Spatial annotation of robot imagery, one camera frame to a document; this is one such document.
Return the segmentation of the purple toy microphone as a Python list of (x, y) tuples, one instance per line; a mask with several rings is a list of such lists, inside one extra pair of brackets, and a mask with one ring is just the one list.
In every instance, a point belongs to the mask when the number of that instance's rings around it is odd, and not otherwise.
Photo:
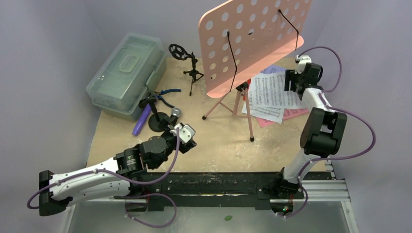
[(133, 135), (133, 136), (138, 136), (138, 134), (141, 132), (143, 126), (145, 125), (145, 123), (146, 123), (146, 121), (147, 121), (147, 119), (148, 119), (148, 117), (149, 117), (149, 115), (150, 115), (150, 112), (151, 112), (150, 105), (147, 104), (147, 105), (144, 107), (142, 113), (140, 114), (140, 116), (139, 116), (139, 118), (138, 118), (138, 120), (137, 120), (137, 123), (136, 123), (136, 125), (135, 125), (135, 127), (134, 127), (134, 129), (133, 129), (133, 131), (132, 131), (132, 135)]

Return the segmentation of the black silver condenser microphone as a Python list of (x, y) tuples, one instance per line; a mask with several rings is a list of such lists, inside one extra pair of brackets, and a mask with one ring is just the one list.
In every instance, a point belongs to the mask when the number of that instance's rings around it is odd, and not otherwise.
[(181, 110), (177, 107), (171, 109), (171, 115), (167, 118), (167, 126), (175, 126), (178, 118), (181, 116)]

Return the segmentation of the lavender sheet music page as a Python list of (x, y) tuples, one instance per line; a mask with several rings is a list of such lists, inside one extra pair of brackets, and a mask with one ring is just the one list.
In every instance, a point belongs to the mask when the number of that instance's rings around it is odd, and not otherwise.
[(284, 72), (286, 69), (284, 67), (279, 67), (276, 65), (270, 65), (269, 67), (265, 68), (261, 71), (263, 74), (272, 74), (277, 72)]

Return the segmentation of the pink music stand tripod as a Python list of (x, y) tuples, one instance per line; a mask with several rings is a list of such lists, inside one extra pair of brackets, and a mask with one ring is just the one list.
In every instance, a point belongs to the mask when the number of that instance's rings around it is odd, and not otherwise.
[(205, 12), (198, 34), (206, 93), (222, 105), (235, 91), (233, 116), (247, 81), (304, 44), (311, 0), (229, 0)]

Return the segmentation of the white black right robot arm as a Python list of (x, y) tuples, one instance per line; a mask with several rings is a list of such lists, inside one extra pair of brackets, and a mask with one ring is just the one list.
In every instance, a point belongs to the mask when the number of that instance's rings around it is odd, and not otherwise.
[(329, 109), (323, 88), (318, 85), (322, 74), (322, 66), (312, 62), (286, 70), (285, 90), (295, 92), (310, 113), (300, 136), (301, 150), (282, 168), (273, 184), (273, 192), (280, 198), (296, 193), (311, 168), (340, 148), (347, 115)]

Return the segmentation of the white sheet music page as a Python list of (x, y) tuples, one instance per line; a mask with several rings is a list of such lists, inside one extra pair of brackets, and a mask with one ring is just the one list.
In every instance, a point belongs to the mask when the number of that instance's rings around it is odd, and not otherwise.
[(249, 97), (249, 112), (251, 116), (278, 124), (282, 123), (284, 116), (283, 108), (254, 107), (251, 97)]
[(306, 106), (292, 91), (285, 91), (285, 72), (260, 73), (251, 79), (249, 95), (252, 105), (263, 108), (305, 109)]

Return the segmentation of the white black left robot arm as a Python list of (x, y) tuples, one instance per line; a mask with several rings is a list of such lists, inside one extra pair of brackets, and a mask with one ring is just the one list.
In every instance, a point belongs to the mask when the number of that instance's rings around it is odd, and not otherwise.
[(172, 153), (186, 153), (197, 144), (196, 131), (188, 124), (168, 126), (160, 136), (125, 149), (113, 158), (74, 172), (39, 173), (38, 207), (40, 216), (51, 216), (82, 201), (108, 196), (143, 196), (145, 185), (158, 181), (140, 181), (149, 169), (159, 168)]

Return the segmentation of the pink sheet music page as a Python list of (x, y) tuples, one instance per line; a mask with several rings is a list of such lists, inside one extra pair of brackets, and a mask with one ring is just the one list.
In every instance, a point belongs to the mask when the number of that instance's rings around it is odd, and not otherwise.
[[(298, 117), (298, 116), (301, 116), (301, 115), (306, 114), (308, 112), (309, 112), (308, 109), (285, 109), (284, 110), (284, 115), (283, 115), (283, 120), (288, 120), (288, 119), (291, 119), (291, 118), (294, 118), (294, 117)], [(257, 120), (257, 122), (258, 122), (258, 124), (261, 128), (268, 127), (268, 126), (271, 126), (271, 125), (275, 124), (275, 122), (273, 122), (273, 121), (269, 121), (269, 120), (262, 119), (262, 118), (259, 118), (259, 117), (256, 117), (256, 120)]]

